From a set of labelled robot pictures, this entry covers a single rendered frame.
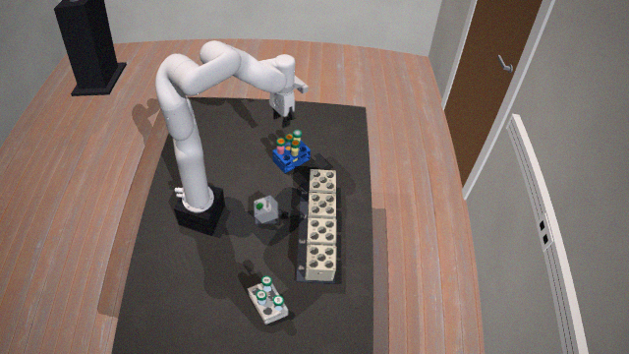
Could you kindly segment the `white bucket adapter with five holes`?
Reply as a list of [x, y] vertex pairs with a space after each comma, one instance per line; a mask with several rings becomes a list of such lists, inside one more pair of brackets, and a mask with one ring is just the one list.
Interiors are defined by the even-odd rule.
[[310, 193], [335, 194], [336, 171], [311, 169], [309, 195]]
[[[330, 228], [327, 228], [325, 225]], [[336, 244], [336, 219], [310, 218], [309, 217], [308, 234], [309, 234], [309, 237], [307, 239], [309, 243], [307, 244], [307, 246], [308, 245], [335, 246]]]
[[335, 271], [336, 246], [308, 245], [305, 280], [333, 281]]
[[336, 194], [310, 193], [308, 221], [310, 218], [336, 218]]

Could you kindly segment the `blue tube rack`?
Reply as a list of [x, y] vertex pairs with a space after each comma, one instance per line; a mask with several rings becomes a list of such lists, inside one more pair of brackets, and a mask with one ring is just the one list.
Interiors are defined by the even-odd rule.
[[[284, 172], [287, 173], [292, 169], [300, 166], [301, 164], [310, 160], [311, 150], [301, 141], [299, 146], [299, 154], [293, 156], [291, 150], [284, 149], [283, 154], [278, 154], [277, 150], [273, 151], [273, 162]], [[289, 156], [287, 156], [289, 155]], [[285, 158], [283, 158], [283, 156]], [[290, 158], [291, 157], [291, 158]], [[299, 160], [293, 162], [292, 160], [298, 158]], [[289, 160], [290, 159], [290, 160]], [[288, 160], [288, 161], [287, 161]], [[288, 166], [287, 166], [288, 165]]]

